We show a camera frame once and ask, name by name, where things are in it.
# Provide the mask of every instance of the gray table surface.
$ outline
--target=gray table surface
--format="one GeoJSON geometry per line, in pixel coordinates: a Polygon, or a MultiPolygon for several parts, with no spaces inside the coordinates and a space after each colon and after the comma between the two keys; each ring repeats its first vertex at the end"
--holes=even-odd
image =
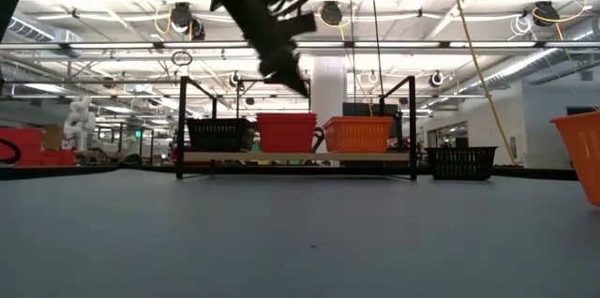
{"type": "Polygon", "coordinates": [[[0,297],[600,297],[578,183],[143,171],[0,183],[0,297]]]}

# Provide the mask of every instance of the black basket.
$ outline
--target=black basket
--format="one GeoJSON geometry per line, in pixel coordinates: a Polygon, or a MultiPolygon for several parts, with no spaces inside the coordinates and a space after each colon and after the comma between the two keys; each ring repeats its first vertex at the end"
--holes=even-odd
{"type": "Polygon", "coordinates": [[[255,130],[249,120],[187,119],[192,149],[200,152],[247,152],[255,130]]]}
{"type": "Polygon", "coordinates": [[[436,180],[487,180],[498,147],[426,148],[436,180]]]}

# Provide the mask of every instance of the wooden shelf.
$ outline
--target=wooden shelf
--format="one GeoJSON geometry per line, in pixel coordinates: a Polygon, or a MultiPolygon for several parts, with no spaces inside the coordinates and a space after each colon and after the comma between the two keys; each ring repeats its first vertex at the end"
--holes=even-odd
{"type": "Polygon", "coordinates": [[[332,161],[408,161],[408,153],[207,153],[185,152],[186,162],[210,160],[332,160],[332,161]]]}

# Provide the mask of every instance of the ceiling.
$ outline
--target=ceiling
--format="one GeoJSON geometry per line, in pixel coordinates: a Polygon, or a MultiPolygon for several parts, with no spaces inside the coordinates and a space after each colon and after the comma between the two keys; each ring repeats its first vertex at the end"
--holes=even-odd
{"type": "MultiPolygon", "coordinates": [[[[305,9],[320,11],[325,1],[311,0],[305,9]]],[[[345,14],[347,26],[331,27],[319,22],[318,32],[302,35],[304,41],[342,39],[373,40],[457,40],[465,39],[465,32],[456,12],[456,0],[333,0],[338,1],[345,14]],[[350,9],[354,9],[354,22],[350,23],[350,9]],[[454,17],[444,18],[454,10],[454,17]]],[[[561,27],[566,30],[583,19],[594,14],[598,8],[597,0],[463,0],[464,13],[473,40],[523,40],[534,34],[540,39],[557,38],[555,28],[533,26],[531,31],[520,36],[515,33],[511,24],[524,9],[531,11],[536,1],[551,1],[562,17],[579,14],[585,5],[585,11],[579,18],[564,22],[561,27]]],[[[189,2],[193,12],[198,16],[206,31],[206,40],[243,40],[236,24],[220,9],[209,12],[210,0],[21,0],[16,13],[40,28],[65,29],[79,36],[84,42],[138,42],[138,41],[187,41],[185,37],[168,27],[167,11],[175,2],[189,2]],[[73,11],[79,18],[73,17],[73,11]]],[[[4,42],[25,42],[26,38],[8,32],[4,42]]],[[[149,82],[174,78],[175,75],[189,75],[202,83],[205,88],[215,94],[231,95],[234,89],[229,86],[229,78],[237,71],[245,78],[260,78],[257,74],[259,62],[252,53],[240,51],[236,54],[228,50],[228,58],[221,57],[221,51],[204,51],[201,59],[195,59],[188,67],[174,66],[168,59],[172,54],[165,51],[161,60],[156,53],[148,51],[124,52],[82,52],[78,59],[56,57],[51,52],[12,52],[22,60],[33,59],[41,66],[55,71],[60,77],[66,77],[68,66],[70,72],[78,72],[78,79],[99,80],[113,76],[117,80],[148,80],[149,82]],[[111,60],[113,57],[123,59],[111,60]]],[[[313,66],[313,56],[302,57],[300,68],[310,77],[319,74],[313,66]]],[[[482,68],[490,67],[506,56],[501,54],[479,55],[482,68]]],[[[448,54],[393,54],[387,52],[378,57],[377,53],[359,53],[355,56],[355,67],[348,63],[348,90],[353,93],[354,82],[359,81],[367,94],[379,94],[379,66],[382,67],[383,89],[388,90],[408,75],[417,76],[417,91],[420,94],[441,94],[444,89],[460,86],[475,74],[472,57],[467,52],[448,54]],[[376,77],[369,77],[374,71],[376,77]],[[440,89],[432,90],[428,86],[431,74],[440,71],[452,80],[447,79],[440,89]]],[[[91,89],[100,95],[132,95],[122,87],[106,90],[101,85],[91,89]]],[[[178,87],[171,83],[156,84],[153,93],[160,95],[177,95],[178,87]]],[[[283,87],[257,83],[247,96],[289,94],[283,87]]],[[[219,106],[219,114],[234,114],[234,100],[226,100],[230,108],[219,106]]],[[[190,108],[197,113],[205,112],[207,100],[191,101],[190,108]]],[[[246,113],[252,110],[298,110],[307,109],[308,101],[301,97],[257,98],[246,113]]]]}

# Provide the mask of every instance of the white column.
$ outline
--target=white column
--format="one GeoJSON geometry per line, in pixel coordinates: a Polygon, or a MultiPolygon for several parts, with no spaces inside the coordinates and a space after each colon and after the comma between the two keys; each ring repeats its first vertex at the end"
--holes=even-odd
{"type": "MultiPolygon", "coordinates": [[[[346,60],[344,57],[315,57],[310,89],[312,111],[317,126],[322,127],[333,116],[342,115],[346,100],[346,60]]],[[[325,142],[319,153],[326,153],[325,142]]]]}

